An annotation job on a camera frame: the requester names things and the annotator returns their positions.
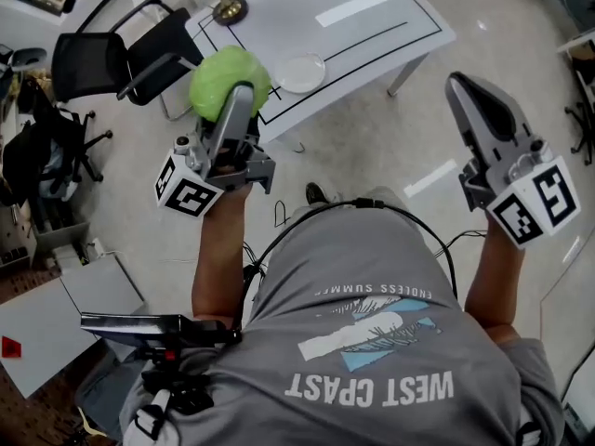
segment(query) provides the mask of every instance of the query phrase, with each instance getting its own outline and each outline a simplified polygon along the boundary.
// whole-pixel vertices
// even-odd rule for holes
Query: black cable
[[[485,238],[485,235],[487,234],[486,230],[467,230],[467,231],[463,231],[462,233],[457,234],[457,236],[455,238],[453,238],[450,242],[448,242],[446,244],[447,248],[450,248],[453,244],[455,244],[455,242],[459,239],[461,239],[464,236],[468,236],[470,238]],[[436,253],[434,253],[434,257],[438,258],[440,256],[442,256],[444,254],[444,250],[440,249],[439,251],[437,251]]]
[[[395,213],[398,213],[399,215],[409,218],[411,221],[413,221],[418,226],[423,228],[430,236],[432,236],[432,238],[434,238],[438,242],[438,244],[442,247],[444,253],[446,254],[446,261],[448,262],[448,270],[450,271],[450,280],[451,280],[451,284],[453,286],[453,294],[455,295],[455,298],[458,298],[458,292],[456,289],[455,266],[453,264],[453,258],[450,255],[448,246],[446,246],[446,244],[444,244],[444,242],[438,237],[438,235],[436,233],[434,233],[431,230],[431,228],[428,225],[426,225],[423,221],[421,221],[417,216],[412,215],[411,213],[409,213],[406,210],[403,210],[402,208],[398,208],[396,206],[386,204],[384,202],[381,202],[380,200],[371,200],[368,198],[358,198],[356,200],[351,200],[349,202],[329,203],[324,206],[314,208],[313,210],[309,211],[307,214],[302,216],[296,223],[293,223],[292,225],[287,227],[282,233],[280,233],[279,236],[277,236],[272,241],[272,243],[269,244],[269,247],[264,251],[264,253],[257,260],[257,262],[252,265],[252,269],[245,276],[244,292],[242,294],[242,302],[240,303],[240,306],[244,305],[245,296],[248,292],[250,284],[252,283],[252,280],[254,279],[254,276],[256,276],[256,274],[258,273],[258,270],[260,269],[260,265],[262,264],[262,261],[264,261],[264,259],[269,255],[269,253],[281,242],[281,240],[285,236],[287,236],[296,226],[302,224],[304,221],[312,218],[313,216],[316,216],[322,212],[325,212],[326,210],[331,210],[333,208],[337,208],[338,206],[346,206],[346,205],[352,205],[352,206],[355,206],[356,208],[381,208],[381,209],[387,208]],[[242,308],[238,309],[238,313],[236,314],[235,318],[233,319],[232,328],[238,328],[240,326],[240,324],[242,322],[242,311],[243,311]]]
[[[282,208],[283,208],[283,221],[281,223],[277,223],[277,205],[281,204]],[[275,204],[275,228],[279,228],[281,225],[284,225],[285,223],[287,223],[287,220],[289,218],[287,218],[287,209],[285,208],[285,203],[283,203],[282,200],[277,200],[277,203]]]
[[[244,242],[244,251],[248,256],[248,259],[250,259],[250,262],[252,263],[252,264],[244,267],[245,279],[247,279],[248,276],[254,277],[256,275],[256,273],[252,274],[252,268],[256,265],[258,260],[257,260],[257,256],[254,254],[254,250],[246,242]],[[266,268],[266,267],[267,267],[267,265],[264,263],[260,263],[258,265],[257,273],[260,274],[260,283],[258,284],[258,289],[260,289],[260,286],[262,285],[262,282],[264,281],[264,277],[267,275],[267,272],[264,270],[264,268]]]

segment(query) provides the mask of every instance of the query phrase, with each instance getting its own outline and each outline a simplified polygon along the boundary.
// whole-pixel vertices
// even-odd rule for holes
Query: desk
[[[241,46],[253,52],[271,76],[280,59],[299,53],[318,53],[326,64],[323,84],[309,94],[288,93],[273,82],[259,114],[261,142],[401,68],[389,90],[396,94],[428,53],[455,39],[426,0],[386,0],[349,16],[353,0],[246,1],[247,17],[229,28],[214,23],[209,8],[187,21],[186,30],[204,56],[227,45]],[[320,18],[331,9],[335,10],[330,21]]]
[[[28,398],[99,340],[81,329],[80,312],[132,314],[142,304],[113,256],[71,269],[0,305],[0,335],[22,345],[22,358],[0,361]]]

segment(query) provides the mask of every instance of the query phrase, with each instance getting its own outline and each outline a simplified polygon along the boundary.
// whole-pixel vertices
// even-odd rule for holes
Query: sticker
[[[165,206],[186,215],[199,216],[215,198],[215,195],[216,193],[207,187],[183,178]]]
[[[493,211],[517,244],[528,243],[543,234],[539,225],[514,193]]]
[[[157,183],[155,183],[157,200],[161,200],[161,197],[164,195],[165,187],[167,187],[171,176],[174,174],[174,170],[176,170],[176,165],[174,164],[172,158],[169,157],[165,163],[164,169],[161,171],[161,175],[159,178],[157,178]]]
[[[560,168],[553,166],[533,179],[537,193],[556,227],[576,210],[576,202],[568,189]]]

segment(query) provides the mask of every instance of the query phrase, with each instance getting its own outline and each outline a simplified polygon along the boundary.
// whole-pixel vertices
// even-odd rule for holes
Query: cable
[[[277,205],[281,204],[282,208],[283,208],[283,221],[281,223],[277,223]],[[275,204],[275,223],[274,226],[275,228],[279,228],[281,225],[284,225],[285,223],[287,223],[287,220],[289,218],[287,218],[287,209],[285,208],[285,203],[283,203],[282,200],[277,200],[277,203]]]
[[[103,253],[103,255],[104,256],[113,255],[113,253],[118,253],[119,255],[122,255],[124,257],[124,259],[126,260],[126,263],[128,262],[128,257],[126,256],[126,253],[123,253],[122,251],[118,251],[117,249],[114,249],[111,251],[106,251],[105,253]]]
[[[293,230],[296,226],[302,224],[304,221],[306,221],[306,220],[312,218],[313,216],[316,216],[322,212],[325,212],[326,210],[331,210],[333,208],[337,208],[338,206],[346,206],[346,205],[355,206],[356,208],[380,208],[380,209],[386,208],[386,209],[389,209],[395,213],[398,213],[401,216],[405,216],[405,217],[409,218],[411,221],[413,221],[414,223],[418,224],[418,226],[423,228],[432,238],[434,238],[438,242],[438,244],[442,247],[443,252],[446,254],[446,261],[448,262],[448,270],[450,271],[450,280],[451,280],[451,284],[453,286],[453,294],[455,295],[455,298],[458,298],[458,292],[456,289],[455,266],[453,264],[453,258],[450,255],[448,246],[446,244],[444,244],[444,242],[438,237],[438,235],[436,233],[434,233],[431,230],[431,228],[428,225],[426,225],[423,221],[421,221],[417,216],[412,215],[411,213],[409,213],[406,210],[403,210],[402,208],[386,204],[384,202],[381,202],[380,200],[371,200],[369,198],[358,198],[356,200],[351,200],[349,202],[329,203],[329,204],[326,204],[319,208],[314,208],[313,210],[309,211],[307,214],[302,216],[296,223],[293,223],[292,225],[287,227],[281,234],[279,234],[279,236],[277,236],[272,241],[272,243],[269,245],[269,247],[264,251],[262,256],[257,260],[257,262],[252,266],[252,269],[245,276],[244,292],[242,295],[242,302],[240,305],[241,306],[244,305],[245,296],[248,292],[248,289],[250,287],[252,280],[254,279],[254,276],[256,276],[258,270],[260,269],[260,265],[262,264],[262,261],[277,246],[277,244],[279,244],[281,242],[281,240],[291,232],[291,230]],[[241,324],[241,322],[242,322],[242,311],[239,310],[238,313],[236,314],[235,318],[233,319],[232,328],[237,328]]]
[[[182,263],[182,264],[195,263],[196,261],[198,261],[198,257],[196,257],[195,259],[160,259],[159,260],[160,263]]]
[[[245,253],[248,256],[248,259],[252,263],[252,264],[249,264],[247,266],[244,266],[244,274],[245,274],[244,275],[244,282],[246,282],[248,276],[252,276],[250,278],[250,282],[252,282],[252,279],[256,275],[256,273],[252,274],[252,269],[258,263],[257,256],[254,254],[254,250],[246,242],[244,242],[244,251],[245,251]],[[263,267],[266,268],[267,265],[264,264],[264,263],[259,263],[257,273],[260,274],[260,282],[258,283],[258,289],[260,289],[260,286],[262,285],[262,282],[264,281],[264,278],[267,275],[267,272],[263,269]]]
[[[463,236],[469,236],[470,238],[485,238],[487,234],[486,230],[467,230],[463,231],[462,233],[457,234],[455,238],[453,238],[450,242],[446,244],[447,248],[450,248],[457,240],[462,238]],[[434,253],[434,257],[438,258],[444,254],[444,250],[440,249],[436,253]]]

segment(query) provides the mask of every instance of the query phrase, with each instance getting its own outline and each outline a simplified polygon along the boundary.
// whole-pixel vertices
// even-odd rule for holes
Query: shoe
[[[315,203],[329,203],[328,200],[326,200],[323,189],[313,182],[306,185],[306,200],[308,200],[309,205]]]

